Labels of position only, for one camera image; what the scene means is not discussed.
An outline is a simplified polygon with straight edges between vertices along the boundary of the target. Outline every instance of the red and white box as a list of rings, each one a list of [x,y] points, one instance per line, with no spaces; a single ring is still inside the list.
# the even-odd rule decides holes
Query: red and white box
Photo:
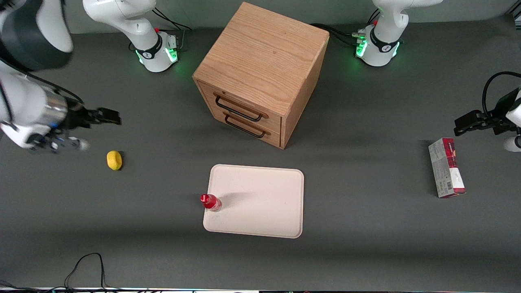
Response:
[[[451,198],[465,193],[460,170],[456,164],[453,138],[442,138],[429,146],[430,161],[439,198]]]

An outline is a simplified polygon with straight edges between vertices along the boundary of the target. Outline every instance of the wood grain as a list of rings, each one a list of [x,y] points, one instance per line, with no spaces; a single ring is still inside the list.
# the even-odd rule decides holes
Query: wood grain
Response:
[[[243,3],[194,74],[286,116],[328,32]]]
[[[290,112],[286,119],[284,119],[283,125],[281,126],[281,147],[285,148],[288,144],[291,134],[293,130],[295,130],[296,123],[299,121],[304,108],[306,107],[307,101],[313,94],[315,90],[315,86],[317,85],[318,76],[320,75],[320,70],[322,69],[322,63],[324,61],[324,55],[326,53],[327,42],[324,44],[324,48],[320,51],[320,54],[317,55],[317,59],[313,67],[310,69],[309,74],[307,75],[306,80],[302,84],[299,94],[297,98],[294,100],[293,105],[291,105]]]
[[[261,140],[283,149],[317,84],[328,40],[327,31],[244,2],[193,79],[214,118],[231,115],[269,131]],[[217,94],[222,104],[263,118],[256,123],[231,114],[218,107]]]

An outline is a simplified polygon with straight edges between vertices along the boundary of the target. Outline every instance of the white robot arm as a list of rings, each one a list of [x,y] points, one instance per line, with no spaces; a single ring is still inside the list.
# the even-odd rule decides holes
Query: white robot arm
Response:
[[[443,0],[373,0],[380,10],[377,24],[370,23],[358,31],[360,35],[356,57],[371,66],[384,66],[396,55],[399,39],[409,24],[409,8],[428,7]]]
[[[60,68],[71,54],[72,39],[61,0],[1,2],[0,128],[18,146],[53,153],[82,150],[85,141],[69,137],[70,129],[121,123],[118,112],[85,109],[81,99],[70,91],[29,73]]]
[[[115,27],[129,38],[146,69],[161,72],[178,60],[176,37],[156,31],[146,18],[128,19],[155,6],[156,0],[83,0],[83,8],[93,20]]]
[[[521,87],[501,97],[494,109],[487,110],[487,90],[492,80],[501,75],[511,75],[521,78],[521,74],[511,71],[503,71],[489,78],[483,89],[481,103],[483,112],[473,110],[456,119],[454,134],[461,136],[469,131],[492,128],[495,135],[504,132],[517,132],[516,136],[509,137],[503,142],[507,151],[521,152]]]

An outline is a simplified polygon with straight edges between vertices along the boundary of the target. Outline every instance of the gray table surface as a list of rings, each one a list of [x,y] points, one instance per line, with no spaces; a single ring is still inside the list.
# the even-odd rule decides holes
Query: gray table surface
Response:
[[[354,31],[358,26],[344,26]],[[521,160],[492,131],[455,140],[467,194],[438,199],[427,145],[480,107],[494,73],[519,71],[511,18],[412,23],[395,60],[371,68],[331,39],[286,150],[215,121],[192,73],[221,30],[187,32],[180,62],[147,72],[123,34],[74,35],[75,55],[42,72],[123,125],[74,134],[86,152],[30,155],[0,141],[0,278],[58,286],[97,251],[118,287],[521,291]],[[490,105],[519,85],[497,79]],[[125,152],[120,172],[110,150]],[[215,164],[305,174],[298,239],[210,233],[204,193]],[[86,259],[73,286],[98,286]]]

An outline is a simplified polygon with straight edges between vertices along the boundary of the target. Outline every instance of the yellow sponge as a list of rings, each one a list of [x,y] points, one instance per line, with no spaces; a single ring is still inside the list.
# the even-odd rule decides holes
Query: yellow sponge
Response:
[[[110,169],[117,171],[121,168],[123,159],[121,154],[117,151],[110,151],[107,153],[107,165]]]

